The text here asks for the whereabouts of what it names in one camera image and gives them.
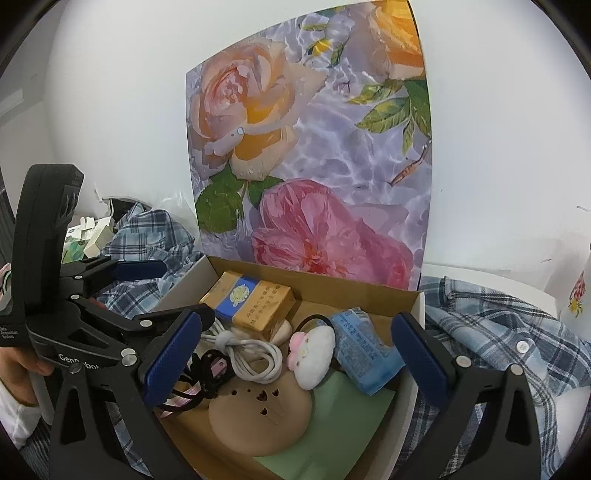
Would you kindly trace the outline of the left hand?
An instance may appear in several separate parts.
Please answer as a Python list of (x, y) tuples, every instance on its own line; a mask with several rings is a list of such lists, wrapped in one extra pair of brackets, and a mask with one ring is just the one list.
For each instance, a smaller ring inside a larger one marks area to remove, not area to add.
[(10, 394), (22, 405), (37, 406), (30, 373), (44, 377), (51, 375), (54, 367), (37, 357), (30, 348), (1, 348), (1, 382)]

